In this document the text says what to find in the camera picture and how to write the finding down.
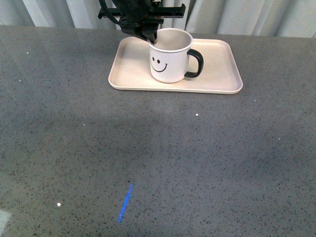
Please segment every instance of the mug handle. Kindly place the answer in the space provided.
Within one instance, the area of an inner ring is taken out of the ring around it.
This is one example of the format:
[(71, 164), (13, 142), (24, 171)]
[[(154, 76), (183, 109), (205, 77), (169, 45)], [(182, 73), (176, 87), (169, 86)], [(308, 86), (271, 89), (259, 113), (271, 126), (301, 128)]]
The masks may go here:
[(193, 57), (195, 57), (198, 61), (198, 70), (196, 73), (192, 73), (192, 72), (186, 72), (184, 74), (185, 77), (187, 78), (196, 78), (197, 76), (200, 75), (200, 73), (202, 72), (203, 69), (203, 64), (204, 64), (204, 60), (203, 60), (203, 56), (202, 54), (200, 54), (200, 52), (194, 50), (194, 49), (189, 49), (189, 51), (187, 52), (188, 55), (191, 55)]

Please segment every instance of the white curtain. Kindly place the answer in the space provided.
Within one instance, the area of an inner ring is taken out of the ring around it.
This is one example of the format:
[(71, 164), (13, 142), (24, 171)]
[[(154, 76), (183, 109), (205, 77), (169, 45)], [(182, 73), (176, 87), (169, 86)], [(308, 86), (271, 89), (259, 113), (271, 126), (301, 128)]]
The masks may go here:
[[(316, 0), (163, 0), (187, 7), (183, 19), (163, 28), (190, 33), (316, 38)], [(0, 24), (118, 29), (97, 18), (98, 0), (0, 0)]]

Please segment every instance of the tray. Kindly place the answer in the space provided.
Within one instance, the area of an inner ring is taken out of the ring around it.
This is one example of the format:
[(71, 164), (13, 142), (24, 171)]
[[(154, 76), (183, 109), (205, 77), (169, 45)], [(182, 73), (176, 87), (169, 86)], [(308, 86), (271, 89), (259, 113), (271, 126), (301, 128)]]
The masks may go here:
[[(184, 78), (176, 83), (157, 81), (150, 72), (149, 46), (135, 37), (123, 39), (118, 47), (109, 83), (119, 90), (178, 91), (234, 94), (243, 84), (230, 46), (221, 40), (194, 39), (192, 48), (204, 58), (202, 73), (197, 78)], [(198, 62), (190, 57), (189, 71), (195, 72)]]

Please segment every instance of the white mug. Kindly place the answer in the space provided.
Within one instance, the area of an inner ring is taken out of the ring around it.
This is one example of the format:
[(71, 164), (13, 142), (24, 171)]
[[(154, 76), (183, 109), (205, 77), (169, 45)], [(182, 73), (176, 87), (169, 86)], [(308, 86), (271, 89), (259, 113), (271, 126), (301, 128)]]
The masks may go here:
[[(157, 43), (148, 40), (151, 73), (155, 79), (174, 83), (184, 77), (195, 78), (203, 69), (203, 56), (191, 49), (193, 37), (186, 31), (164, 28), (157, 31)], [(188, 72), (189, 55), (198, 61), (198, 70)]]

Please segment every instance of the blue light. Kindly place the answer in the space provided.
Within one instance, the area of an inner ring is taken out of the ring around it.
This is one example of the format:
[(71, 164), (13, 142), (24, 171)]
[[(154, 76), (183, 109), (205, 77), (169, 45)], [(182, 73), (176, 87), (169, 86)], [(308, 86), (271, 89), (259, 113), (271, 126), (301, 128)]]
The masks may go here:
[(125, 212), (128, 200), (129, 200), (129, 196), (132, 193), (133, 186), (134, 186), (134, 184), (131, 184), (130, 187), (129, 187), (129, 191), (128, 191), (127, 195), (126, 195), (125, 202), (124, 202), (124, 204), (122, 206), (122, 211), (120, 212), (120, 215), (119, 215), (119, 218), (118, 218), (118, 223), (120, 223), (122, 221), (122, 218), (123, 218), (123, 215), (124, 215), (124, 212)]

